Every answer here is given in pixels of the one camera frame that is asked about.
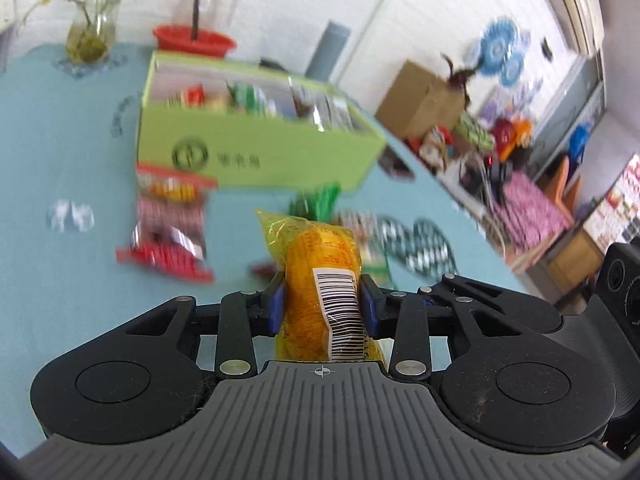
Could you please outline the green cardboard box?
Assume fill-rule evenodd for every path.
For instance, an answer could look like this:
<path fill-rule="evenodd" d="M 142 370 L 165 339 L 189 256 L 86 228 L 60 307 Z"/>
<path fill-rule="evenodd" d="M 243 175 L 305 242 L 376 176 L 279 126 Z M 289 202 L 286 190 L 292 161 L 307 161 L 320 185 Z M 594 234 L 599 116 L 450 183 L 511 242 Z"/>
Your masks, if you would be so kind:
<path fill-rule="evenodd" d="M 184 171 L 223 188 L 358 188 L 386 145 L 384 130 L 346 99 L 355 131 L 319 131 L 296 116 L 278 70 L 164 51 L 153 53 L 141 101 L 137 165 Z M 175 92 L 202 84 L 202 107 L 169 107 Z"/>

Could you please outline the blue paper fan decoration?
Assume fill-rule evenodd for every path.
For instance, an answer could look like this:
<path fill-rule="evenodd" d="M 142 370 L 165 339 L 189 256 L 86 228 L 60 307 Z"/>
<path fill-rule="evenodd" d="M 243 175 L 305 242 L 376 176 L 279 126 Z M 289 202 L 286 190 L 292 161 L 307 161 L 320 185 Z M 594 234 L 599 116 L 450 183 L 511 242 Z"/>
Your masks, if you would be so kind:
<path fill-rule="evenodd" d="M 510 18 L 491 22 L 480 38 L 480 73 L 490 77 L 502 70 L 518 41 L 518 26 Z"/>

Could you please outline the pink patterned cloth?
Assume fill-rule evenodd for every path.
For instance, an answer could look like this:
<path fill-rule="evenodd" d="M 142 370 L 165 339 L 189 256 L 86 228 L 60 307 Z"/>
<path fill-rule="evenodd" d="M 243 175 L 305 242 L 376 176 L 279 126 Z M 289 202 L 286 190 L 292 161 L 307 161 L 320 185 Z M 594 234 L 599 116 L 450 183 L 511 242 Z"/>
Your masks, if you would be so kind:
<path fill-rule="evenodd" d="M 506 248 L 513 255 L 552 242 L 573 224 L 564 210 L 518 171 L 503 185 L 500 198 L 494 201 L 494 211 L 506 230 Z"/>

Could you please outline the teal patterned tablecloth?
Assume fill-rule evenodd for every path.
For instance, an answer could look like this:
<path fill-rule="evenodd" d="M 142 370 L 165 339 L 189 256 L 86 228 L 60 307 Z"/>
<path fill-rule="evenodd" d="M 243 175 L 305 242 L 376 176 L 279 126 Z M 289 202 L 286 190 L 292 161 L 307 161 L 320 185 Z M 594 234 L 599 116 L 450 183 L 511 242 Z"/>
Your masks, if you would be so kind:
<path fill-rule="evenodd" d="M 1 440 L 14 454 L 40 445 L 29 388 L 47 362 L 178 296 L 201 304 L 250 289 L 268 259 L 258 210 L 285 212 L 280 188 L 210 196 L 200 286 L 120 264 L 136 222 L 134 137 L 148 48 L 121 44 L 82 78 L 61 70 L 47 44 L 1 76 Z"/>

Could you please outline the orange chips bag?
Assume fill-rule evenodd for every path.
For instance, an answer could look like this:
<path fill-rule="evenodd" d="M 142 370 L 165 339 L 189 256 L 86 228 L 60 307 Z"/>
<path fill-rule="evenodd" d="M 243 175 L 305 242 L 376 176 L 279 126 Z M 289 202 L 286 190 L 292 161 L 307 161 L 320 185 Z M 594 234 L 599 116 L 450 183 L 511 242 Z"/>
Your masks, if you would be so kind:
<path fill-rule="evenodd" d="M 192 108 L 202 107 L 206 102 L 206 93 L 202 84 L 181 89 L 167 99 L 169 107 Z"/>

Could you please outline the dark red snack pack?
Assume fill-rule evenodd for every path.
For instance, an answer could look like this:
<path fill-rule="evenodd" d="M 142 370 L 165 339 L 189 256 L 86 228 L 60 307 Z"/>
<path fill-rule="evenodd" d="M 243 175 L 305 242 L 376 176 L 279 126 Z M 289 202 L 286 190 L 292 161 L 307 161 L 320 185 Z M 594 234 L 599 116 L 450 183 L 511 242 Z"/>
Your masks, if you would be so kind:
<path fill-rule="evenodd" d="M 205 213 L 218 183 L 161 166 L 136 166 L 137 222 L 129 245 L 116 249 L 119 263 L 152 268 L 198 284 L 214 281 L 206 264 Z"/>

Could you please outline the silver snack bag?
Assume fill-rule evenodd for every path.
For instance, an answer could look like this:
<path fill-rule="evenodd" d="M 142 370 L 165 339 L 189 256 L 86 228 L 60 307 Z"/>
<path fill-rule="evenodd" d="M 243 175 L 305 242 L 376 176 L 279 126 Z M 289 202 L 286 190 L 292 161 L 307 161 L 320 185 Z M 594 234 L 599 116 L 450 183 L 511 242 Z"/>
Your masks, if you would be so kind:
<path fill-rule="evenodd" d="M 288 78 L 296 116 L 311 122 L 319 131 L 355 131 L 347 101 L 332 93 L 328 87 L 320 87 L 306 80 Z"/>

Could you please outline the red plastic basin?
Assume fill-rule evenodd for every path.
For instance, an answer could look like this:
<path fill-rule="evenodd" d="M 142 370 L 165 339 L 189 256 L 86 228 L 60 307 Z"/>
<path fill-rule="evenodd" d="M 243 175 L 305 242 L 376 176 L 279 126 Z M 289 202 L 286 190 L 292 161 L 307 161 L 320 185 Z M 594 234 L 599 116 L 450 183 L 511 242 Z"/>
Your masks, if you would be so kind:
<path fill-rule="evenodd" d="M 153 35 L 160 50 L 210 58 L 224 58 L 238 46 L 232 38 L 212 30 L 199 29 L 198 36 L 193 39 L 191 27 L 183 25 L 158 25 L 153 29 Z"/>

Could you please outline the yellow cake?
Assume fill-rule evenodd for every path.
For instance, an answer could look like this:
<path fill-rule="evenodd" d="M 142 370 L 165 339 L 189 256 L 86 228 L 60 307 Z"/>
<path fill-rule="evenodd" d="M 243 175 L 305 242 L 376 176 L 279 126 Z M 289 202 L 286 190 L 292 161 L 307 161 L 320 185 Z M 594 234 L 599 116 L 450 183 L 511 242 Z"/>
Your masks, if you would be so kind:
<path fill-rule="evenodd" d="M 364 326 L 361 259 L 341 226 L 256 211 L 268 252 L 284 272 L 285 306 L 276 356 L 296 362 L 383 361 Z"/>

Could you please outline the black speaker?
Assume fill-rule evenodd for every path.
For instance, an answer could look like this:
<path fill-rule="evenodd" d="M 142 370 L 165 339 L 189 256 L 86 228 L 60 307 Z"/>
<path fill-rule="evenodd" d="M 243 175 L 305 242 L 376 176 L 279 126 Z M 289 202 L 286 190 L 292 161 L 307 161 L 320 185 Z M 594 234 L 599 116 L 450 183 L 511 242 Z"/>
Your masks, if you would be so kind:
<path fill-rule="evenodd" d="M 614 243 L 606 251 L 596 283 L 596 294 L 636 352 L 639 352 L 640 338 L 639 269 L 639 239 Z"/>

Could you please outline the smartphone red case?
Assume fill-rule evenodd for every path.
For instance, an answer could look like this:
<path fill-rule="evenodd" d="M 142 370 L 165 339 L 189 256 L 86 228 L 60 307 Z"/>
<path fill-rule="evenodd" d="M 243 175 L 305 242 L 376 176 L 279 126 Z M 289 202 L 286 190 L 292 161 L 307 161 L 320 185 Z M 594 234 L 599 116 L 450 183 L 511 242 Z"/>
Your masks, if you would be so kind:
<path fill-rule="evenodd" d="M 386 145 L 378 158 L 378 166 L 392 179 L 401 181 L 413 181 L 416 177 L 411 168 L 399 157 L 399 155 Z"/>

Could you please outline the grey blue tumbler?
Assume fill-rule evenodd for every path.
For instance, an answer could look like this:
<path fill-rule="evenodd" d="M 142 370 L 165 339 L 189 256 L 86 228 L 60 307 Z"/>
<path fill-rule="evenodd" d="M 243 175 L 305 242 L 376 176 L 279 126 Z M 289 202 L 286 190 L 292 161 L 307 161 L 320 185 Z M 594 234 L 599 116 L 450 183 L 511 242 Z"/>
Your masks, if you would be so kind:
<path fill-rule="evenodd" d="M 306 68 L 305 77 L 328 81 L 346 47 L 351 32 L 347 26 L 329 21 Z"/>

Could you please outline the green candy packet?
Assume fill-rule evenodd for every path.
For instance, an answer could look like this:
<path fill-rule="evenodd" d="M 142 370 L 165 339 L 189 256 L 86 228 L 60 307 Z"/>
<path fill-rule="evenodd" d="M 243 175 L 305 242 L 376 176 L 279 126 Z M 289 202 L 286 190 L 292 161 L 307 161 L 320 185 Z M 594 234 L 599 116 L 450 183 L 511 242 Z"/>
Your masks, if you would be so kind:
<path fill-rule="evenodd" d="M 310 191 L 299 192 L 288 207 L 288 214 L 310 221 L 329 223 L 341 185 L 329 183 Z"/>

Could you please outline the black stirring stick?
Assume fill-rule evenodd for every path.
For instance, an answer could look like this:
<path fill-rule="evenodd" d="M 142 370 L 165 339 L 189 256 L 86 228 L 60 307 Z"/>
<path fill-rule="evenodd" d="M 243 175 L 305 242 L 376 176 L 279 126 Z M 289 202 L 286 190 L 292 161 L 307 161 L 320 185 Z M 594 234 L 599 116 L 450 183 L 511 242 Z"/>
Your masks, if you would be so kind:
<path fill-rule="evenodd" d="M 191 41 L 198 41 L 198 32 L 200 31 L 200 0 L 193 0 L 192 6 L 192 24 L 191 24 Z"/>

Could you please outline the dark feather decoration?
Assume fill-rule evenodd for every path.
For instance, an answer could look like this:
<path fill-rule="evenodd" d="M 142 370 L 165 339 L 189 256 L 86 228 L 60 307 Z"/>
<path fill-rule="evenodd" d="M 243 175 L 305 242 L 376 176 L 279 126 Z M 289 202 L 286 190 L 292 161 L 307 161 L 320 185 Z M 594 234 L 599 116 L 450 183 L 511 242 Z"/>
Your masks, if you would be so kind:
<path fill-rule="evenodd" d="M 447 78 L 448 87 L 451 90 L 458 90 L 462 92 L 462 94 L 464 95 L 464 109 L 467 110 L 471 105 L 468 83 L 474 76 L 477 75 L 478 71 L 480 70 L 480 66 L 482 66 L 482 63 L 478 62 L 475 66 L 472 67 L 455 68 L 452 59 L 448 55 L 442 53 L 440 56 L 444 59 L 449 67 L 449 76 Z"/>

